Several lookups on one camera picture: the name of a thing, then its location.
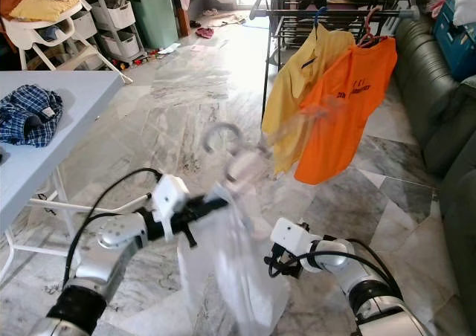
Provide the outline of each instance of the marble floor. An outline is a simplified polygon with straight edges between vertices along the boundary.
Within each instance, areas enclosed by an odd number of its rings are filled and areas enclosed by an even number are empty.
[[[216,28],[209,40],[183,39],[165,58],[128,70],[134,83],[119,91],[60,166],[71,200],[91,203],[138,167],[179,175],[191,193],[207,191],[222,177],[227,158],[226,136],[215,142],[213,158],[202,150],[200,137],[208,124],[235,123],[250,142],[260,136],[266,41],[267,30],[229,25]],[[198,51],[192,45],[199,45]],[[271,70],[271,81],[275,74]],[[149,176],[139,175],[104,204],[121,204],[152,186]],[[318,186],[297,182],[292,174],[275,178],[270,173],[250,187],[249,203],[270,224],[281,216],[302,218],[314,233],[370,243],[394,273],[408,305],[435,335],[464,336],[469,331],[446,251],[437,186],[425,172],[392,82],[348,169]],[[14,231],[29,245],[67,245],[60,218],[44,210],[25,209]],[[94,225],[86,239],[93,236]],[[1,240],[0,265],[6,258]],[[1,335],[25,335],[45,315],[60,293],[64,262],[57,256],[17,254],[0,285]],[[176,246],[149,245],[130,263],[94,335],[193,335],[179,280]],[[355,330],[329,274],[304,273],[289,282],[291,299],[274,335],[344,336]]]

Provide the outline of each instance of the clothes drying rack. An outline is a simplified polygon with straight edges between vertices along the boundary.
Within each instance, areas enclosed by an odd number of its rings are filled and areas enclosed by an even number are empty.
[[[414,0],[256,0],[250,12],[250,19],[269,17],[268,50],[266,54],[266,70],[263,92],[263,109],[265,112],[268,88],[269,65],[275,60],[277,52],[277,67],[281,68],[281,51],[284,48],[299,48],[306,40],[314,25],[318,9],[327,7],[325,13],[320,13],[318,20],[328,30],[348,30],[358,42],[365,35],[364,22],[366,16],[378,7],[370,18],[376,23],[376,35],[382,33],[385,25],[395,27],[396,20],[402,18],[417,19],[419,11]],[[271,39],[276,39],[277,48],[270,54]]]

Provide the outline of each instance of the red hanger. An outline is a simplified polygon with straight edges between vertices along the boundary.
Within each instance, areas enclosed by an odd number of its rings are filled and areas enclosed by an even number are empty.
[[[376,40],[380,39],[386,39],[387,36],[375,36],[370,32],[370,18],[372,15],[377,11],[380,10],[379,7],[374,7],[370,10],[368,13],[367,17],[365,18],[365,30],[366,33],[365,35],[361,38],[361,40],[358,42],[358,46],[360,48],[366,48],[367,46],[372,45]]]

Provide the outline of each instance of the yellow towel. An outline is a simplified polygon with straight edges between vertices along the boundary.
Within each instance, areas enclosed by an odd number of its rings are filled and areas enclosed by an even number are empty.
[[[10,16],[16,19],[46,22],[55,22],[60,14],[71,9],[80,0],[22,0],[10,12]]]

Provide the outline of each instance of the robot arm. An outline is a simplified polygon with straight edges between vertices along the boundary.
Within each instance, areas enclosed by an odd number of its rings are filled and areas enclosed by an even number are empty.
[[[159,181],[155,192],[160,195],[154,196],[155,202],[166,204],[156,204],[158,209],[154,213],[141,208],[135,213],[107,220],[74,276],[66,283],[56,305],[36,323],[30,336],[91,335],[117,291],[129,260],[137,251],[149,241],[166,236],[167,230],[171,234],[184,232],[190,246],[196,244],[188,223],[226,206],[227,202],[222,199],[203,202],[203,196],[188,199],[188,191],[184,185],[177,184],[176,179],[165,175]],[[173,213],[165,221],[168,210]]]
[[[287,219],[277,221],[271,234],[273,256],[265,258],[270,274],[273,268],[278,270],[274,275],[282,273],[296,278],[303,269],[311,273],[332,273],[356,316],[355,335],[431,335],[405,305],[389,276],[370,268],[370,263],[363,263],[366,262],[364,256],[356,253],[351,242],[316,236],[308,230],[306,224],[294,224]],[[289,265],[283,262],[285,252],[302,258]]]

